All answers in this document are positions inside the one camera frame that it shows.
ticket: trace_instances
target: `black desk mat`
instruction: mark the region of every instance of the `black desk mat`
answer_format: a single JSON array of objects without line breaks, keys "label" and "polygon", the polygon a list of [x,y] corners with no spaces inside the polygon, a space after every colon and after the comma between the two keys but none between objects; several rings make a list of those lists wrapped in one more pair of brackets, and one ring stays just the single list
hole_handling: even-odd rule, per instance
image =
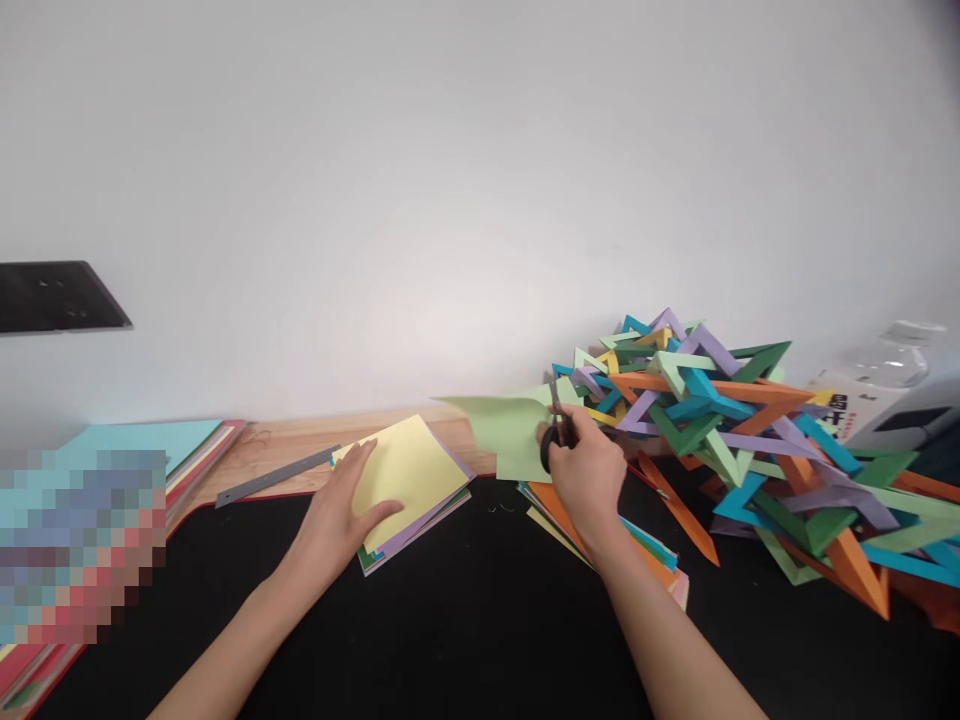
[{"label": "black desk mat", "polygon": [[[351,562],[241,717],[652,717],[599,577],[526,516],[514,488],[475,480],[470,501],[371,577]],[[36,717],[146,716],[276,566],[308,503],[197,510],[139,604]],[[621,512],[680,553],[690,617],[771,718],[960,717],[960,641],[906,601],[893,599],[887,623],[825,580],[794,588],[756,541],[716,538],[716,568],[633,478]]]}]

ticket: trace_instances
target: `origami sculpture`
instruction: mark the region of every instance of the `origami sculpture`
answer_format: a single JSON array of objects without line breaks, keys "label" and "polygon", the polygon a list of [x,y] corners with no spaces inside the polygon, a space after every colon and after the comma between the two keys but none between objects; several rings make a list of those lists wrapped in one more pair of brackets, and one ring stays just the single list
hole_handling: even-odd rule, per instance
[{"label": "origami sculpture", "polygon": [[[848,450],[822,418],[830,393],[779,383],[789,342],[728,350],[702,323],[668,308],[627,316],[577,348],[569,375],[610,432],[659,436],[683,465],[716,476],[712,532],[759,537],[794,584],[826,577],[889,618],[889,571],[960,587],[960,488],[907,470],[916,452]],[[642,452],[635,474],[659,492],[703,554],[713,539]]]}]

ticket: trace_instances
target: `plastic water bottle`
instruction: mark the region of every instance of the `plastic water bottle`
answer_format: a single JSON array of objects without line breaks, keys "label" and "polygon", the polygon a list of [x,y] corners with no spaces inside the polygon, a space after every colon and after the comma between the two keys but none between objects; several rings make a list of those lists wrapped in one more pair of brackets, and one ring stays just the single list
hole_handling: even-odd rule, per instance
[{"label": "plastic water bottle", "polygon": [[897,320],[873,342],[840,353],[817,375],[808,389],[833,391],[833,412],[824,419],[840,428],[841,443],[923,382],[930,368],[921,349],[944,331],[942,325]]}]

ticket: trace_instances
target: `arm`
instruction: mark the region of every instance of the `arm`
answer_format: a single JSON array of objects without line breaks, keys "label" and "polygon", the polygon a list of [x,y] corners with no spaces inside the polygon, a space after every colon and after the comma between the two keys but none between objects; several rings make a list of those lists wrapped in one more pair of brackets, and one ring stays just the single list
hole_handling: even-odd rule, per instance
[{"label": "arm", "polygon": [[553,486],[607,587],[654,714],[658,720],[766,718],[633,547],[617,515],[627,470],[623,451],[583,408],[563,410],[580,442],[573,450],[550,446]]},{"label": "arm", "polygon": [[300,531],[274,573],[243,603],[233,620],[150,714],[150,720],[228,720],[243,707],[270,658],[313,607],[369,532],[395,512],[383,502],[354,517],[353,493],[372,440],[355,445],[317,490]]}]

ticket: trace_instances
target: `hand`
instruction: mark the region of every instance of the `hand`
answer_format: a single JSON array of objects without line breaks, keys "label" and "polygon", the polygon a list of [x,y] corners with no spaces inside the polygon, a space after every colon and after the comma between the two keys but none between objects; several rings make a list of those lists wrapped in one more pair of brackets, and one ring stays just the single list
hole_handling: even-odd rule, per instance
[{"label": "hand", "polygon": [[[618,528],[617,501],[627,472],[623,450],[604,435],[585,408],[561,405],[573,421],[579,442],[574,449],[550,444],[550,477],[563,507],[585,542]],[[537,441],[546,432],[537,429]]]},{"label": "hand", "polygon": [[304,612],[343,572],[370,531],[403,509],[403,503],[385,500],[361,517],[353,514],[357,483],[376,447],[376,439],[357,443],[336,464],[327,484],[314,493],[300,532],[268,581]]}]

